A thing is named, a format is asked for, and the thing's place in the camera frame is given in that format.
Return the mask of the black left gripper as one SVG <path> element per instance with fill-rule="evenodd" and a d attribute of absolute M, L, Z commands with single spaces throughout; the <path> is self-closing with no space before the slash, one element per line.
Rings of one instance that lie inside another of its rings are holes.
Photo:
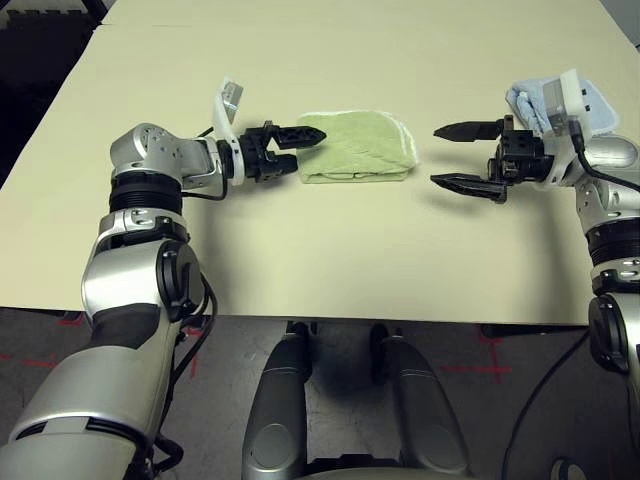
<path fill-rule="evenodd" d="M 306 149 L 326 138 L 325 132 L 311 126 L 280 127 L 266 121 L 261 127 L 247 128 L 239 137 L 244 175 L 256 183 L 264 183 L 298 170 L 296 155 L 275 154 L 268 150 L 272 140 L 280 149 Z"/>

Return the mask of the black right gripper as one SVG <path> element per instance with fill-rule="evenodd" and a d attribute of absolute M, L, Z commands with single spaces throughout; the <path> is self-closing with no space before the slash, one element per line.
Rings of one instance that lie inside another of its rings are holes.
<path fill-rule="evenodd" d="M 430 180 L 454 193 L 504 204 L 507 185 L 542 182 L 553 165 L 554 156 L 545 153 L 543 140 L 531 130 L 514 128 L 512 115 L 496 121 L 465 121 L 445 125 L 433 135 L 453 142 L 495 140 L 499 143 L 488 160 L 488 179 L 477 175 L 450 173 L 431 175 Z"/>

